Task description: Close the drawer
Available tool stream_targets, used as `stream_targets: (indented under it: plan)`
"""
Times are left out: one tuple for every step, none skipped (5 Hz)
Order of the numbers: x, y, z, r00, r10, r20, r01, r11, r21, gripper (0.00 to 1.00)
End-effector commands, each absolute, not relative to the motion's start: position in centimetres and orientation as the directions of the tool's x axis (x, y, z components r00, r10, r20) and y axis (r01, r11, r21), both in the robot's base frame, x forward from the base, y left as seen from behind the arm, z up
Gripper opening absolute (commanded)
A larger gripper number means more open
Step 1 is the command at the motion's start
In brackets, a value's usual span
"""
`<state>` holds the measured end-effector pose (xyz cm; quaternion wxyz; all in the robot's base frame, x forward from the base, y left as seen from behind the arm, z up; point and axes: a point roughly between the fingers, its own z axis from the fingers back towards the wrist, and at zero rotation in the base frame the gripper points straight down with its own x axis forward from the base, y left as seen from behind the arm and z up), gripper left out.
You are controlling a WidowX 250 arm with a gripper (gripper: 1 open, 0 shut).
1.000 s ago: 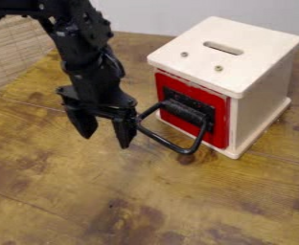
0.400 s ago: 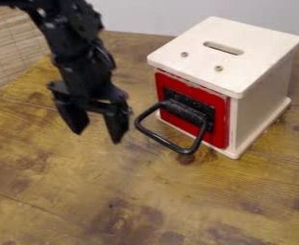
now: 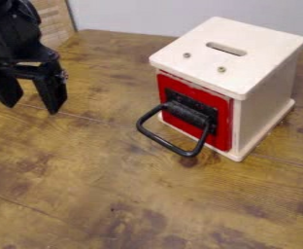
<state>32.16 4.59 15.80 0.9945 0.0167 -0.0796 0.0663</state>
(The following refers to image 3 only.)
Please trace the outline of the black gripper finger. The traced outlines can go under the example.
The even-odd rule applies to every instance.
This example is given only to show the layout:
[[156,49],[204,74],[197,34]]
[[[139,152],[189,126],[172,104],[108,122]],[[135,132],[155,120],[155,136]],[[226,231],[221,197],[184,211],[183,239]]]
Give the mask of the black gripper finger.
[[33,84],[43,103],[52,115],[59,113],[64,103],[68,100],[67,80],[68,77],[64,74],[39,74],[33,78]]
[[13,108],[24,96],[24,90],[15,76],[0,70],[0,102]]

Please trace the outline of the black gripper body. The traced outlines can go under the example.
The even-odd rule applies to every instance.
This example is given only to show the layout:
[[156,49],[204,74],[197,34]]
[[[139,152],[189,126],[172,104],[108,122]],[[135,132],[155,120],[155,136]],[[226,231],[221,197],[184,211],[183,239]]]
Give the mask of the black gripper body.
[[0,82],[65,82],[60,55],[41,42],[41,18],[28,0],[0,0]]

